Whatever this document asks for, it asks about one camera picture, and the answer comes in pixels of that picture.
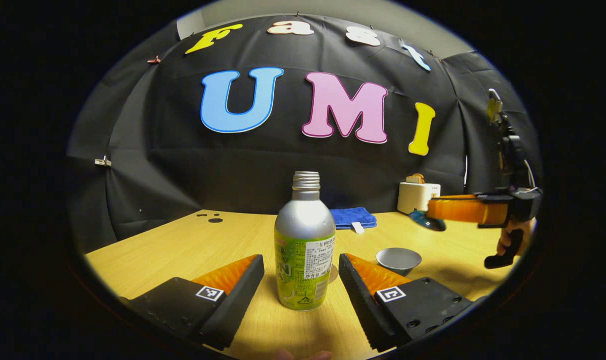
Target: wooden table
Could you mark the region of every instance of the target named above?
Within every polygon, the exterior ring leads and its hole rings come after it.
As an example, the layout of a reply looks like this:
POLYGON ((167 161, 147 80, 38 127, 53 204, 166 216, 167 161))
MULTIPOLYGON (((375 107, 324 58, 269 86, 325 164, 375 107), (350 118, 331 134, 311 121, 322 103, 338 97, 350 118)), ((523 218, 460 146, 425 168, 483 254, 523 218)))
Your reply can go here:
MULTIPOLYGON (((384 248, 409 248, 422 256, 410 279, 429 276, 474 301, 489 294, 512 266, 485 269, 499 229, 445 221, 447 230, 427 230, 401 212, 374 214, 378 225, 364 234, 338 230, 332 263, 350 253, 376 262, 384 248)), ((192 280, 246 256, 261 254, 265 275, 234 341, 223 353, 238 359, 270 359, 278 347, 297 359, 328 350, 335 360, 368 359, 369 347, 348 294, 338 277, 321 307, 298 312, 280 305, 274 266, 275 215, 200 210, 171 223, 87 254, 88 262, 118 296, 133 299, 173 277, 192 280), (213 218, 222 222, 211 223, 213 218)))

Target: letter u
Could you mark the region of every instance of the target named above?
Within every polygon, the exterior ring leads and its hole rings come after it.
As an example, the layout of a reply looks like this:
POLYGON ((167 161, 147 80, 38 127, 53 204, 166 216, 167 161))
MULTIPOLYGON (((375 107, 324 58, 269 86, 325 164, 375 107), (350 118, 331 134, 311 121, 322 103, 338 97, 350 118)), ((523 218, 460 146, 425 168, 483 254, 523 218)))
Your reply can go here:
POLYGON ((259 127, 264 123, 274 104, 276 78, 284 73, 278 67, 258 67, 250 71, 256 79, 252 108, 243 113, 227 110, 227 98, 233 80, 240 73, 235 70, 219 71, 205 76, 205 85, 200 105, 200 119, 208 129, 217 133, 242 133, 259 127))

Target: finger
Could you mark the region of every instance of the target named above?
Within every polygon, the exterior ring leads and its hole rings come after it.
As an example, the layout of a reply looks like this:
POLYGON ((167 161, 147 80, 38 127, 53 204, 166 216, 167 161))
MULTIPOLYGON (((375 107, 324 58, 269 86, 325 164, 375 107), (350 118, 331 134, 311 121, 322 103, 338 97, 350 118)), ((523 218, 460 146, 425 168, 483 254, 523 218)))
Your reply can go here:
POLYGON ((502 256, 504 253, 505 253, 505 248, 504 248, 504 247, 501 245, 501 243, 499 243, 499 244, 496 246, 496 254, 497 254, 498 256, 502 256))
POLYGON ((330 351, 319 351, 305 360, 330 360, 333 354, 330 351))
POLYGON ((506 233, 511 233, 512 230, 518 228, 517 224, 514 222, 513 219, 509 219, 507 226, 505 226, 504 231, 506 233))
POLYGON ((276 350, 274 353, 274 360, 295 360, 294 356, 284 348, 276 350))
POLYGON ((511 239, 509 238, 509 236, 503 234, 501 235, 501 237, 499 237, 499 243, 502 246, 505 246, 505 248, 507 248, 511 245, 511 239))

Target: aluminum bottle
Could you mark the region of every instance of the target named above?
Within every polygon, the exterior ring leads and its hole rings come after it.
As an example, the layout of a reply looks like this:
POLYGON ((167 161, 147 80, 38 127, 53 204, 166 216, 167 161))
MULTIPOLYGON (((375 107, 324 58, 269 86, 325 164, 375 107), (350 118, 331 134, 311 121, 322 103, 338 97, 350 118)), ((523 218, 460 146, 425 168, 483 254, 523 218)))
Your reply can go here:
POLYGON ((278 300, 299 311, 321 306, 332 266, 336 225, 320 189, 318 172, 296 171, 274 225, 278 300))

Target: metal bowl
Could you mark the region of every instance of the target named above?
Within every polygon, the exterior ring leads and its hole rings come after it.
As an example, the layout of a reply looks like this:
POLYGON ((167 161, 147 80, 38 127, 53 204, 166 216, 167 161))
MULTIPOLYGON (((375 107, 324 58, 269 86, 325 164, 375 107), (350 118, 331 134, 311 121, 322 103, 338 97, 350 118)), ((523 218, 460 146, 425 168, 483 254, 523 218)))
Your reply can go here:
POLYGON ((379 251, 376 254, 376 260, 383 268, 401 276, 407 276, 421 263, 422 258, 419 253, 408 248, 391 247, 379 251))

